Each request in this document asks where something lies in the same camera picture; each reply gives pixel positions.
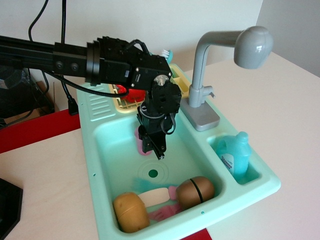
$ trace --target gray faucet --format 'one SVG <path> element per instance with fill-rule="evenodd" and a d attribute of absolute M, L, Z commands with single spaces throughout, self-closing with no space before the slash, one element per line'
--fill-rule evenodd
<path fill-rule="evenodd" d="M 252 26 L 244 31 L 210 31 L 204 34 L 196 47 L 189 97 L 181 100 L 181 109 L 198 131 L 213 128 L 220 117 L 205 102 L 215 97 L 212 86 L 203 86 L 208 49 L 210 45 L 234 47 L 234 62 L 246 69 L 263 65 L 273 48 L 273 37 L 263 26 Z"/>

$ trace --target toy sink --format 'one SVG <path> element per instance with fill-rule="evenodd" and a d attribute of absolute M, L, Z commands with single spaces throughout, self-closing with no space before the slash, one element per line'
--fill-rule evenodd
<path fill-rule="evenodd" d="M 176 66 L 170 65 L 175 81 L 182 92 L 190 80 Z M 86 88 L 112 92 L 106 84 Z M 164 159 L 154 153 L 140 155 L 134 131 L 139 126 L 137 111 L 119 110 L 111 98 L 77 92 L 79 114 L 89 183 L 99 238 L 102 240 L 181 239 L 200 231 L 253 203 L 275 193 L 280 180 L 264 161 L 252 150 L 246 175 L 238 182 L 215 153 L 219 139 L 238 132 L 210 102 L 220 116 L 217 127 L 196 131 L 184 113 L 176 115 L 176 129 L 166 136 Z M 196 176 L 207 177 L 215 187 L 215 196 L 163 221 L 151 221 L 150 226 L 135 233 L 121 231 L 113 208 L 113 200 L 125 192 L 141 194 L 151 186 L 180 185 Z M 173 204 L 169 200 L 163 205 Z"/>

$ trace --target brown toy potato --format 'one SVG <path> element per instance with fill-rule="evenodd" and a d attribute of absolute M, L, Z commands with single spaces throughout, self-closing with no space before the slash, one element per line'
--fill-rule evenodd
<path fill-rule="evenodd" d="M 215 196 L 215 187 L 204 176 L 184 181 L 176 188 L 176 199 L 183 210 L 201 204 Z"/>
<path fill-rule="evenodd" d="M 117 220 L 125 233 L 134 233 L 150 225 L 142 200 L 133 192 L 123 193 L 113 201 Z"/>

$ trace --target black stand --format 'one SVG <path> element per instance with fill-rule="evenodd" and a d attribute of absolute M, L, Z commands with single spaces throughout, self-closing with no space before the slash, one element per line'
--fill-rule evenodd
<path fill-rule="evenodd" d="M 0 240 L 20 221 L 23 190 L 0 178 Z"/>

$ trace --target faucet base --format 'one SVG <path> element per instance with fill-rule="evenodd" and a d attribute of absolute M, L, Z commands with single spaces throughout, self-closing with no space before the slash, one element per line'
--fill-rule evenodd
<path fill-rule="evenodd" d="M 205 131 L 219 124 L 220 117 L 206 101 L 199 107 L 191 107 L 188 100 L 188 97 L 181 99 L 180 108 L 197 131 Z"/>

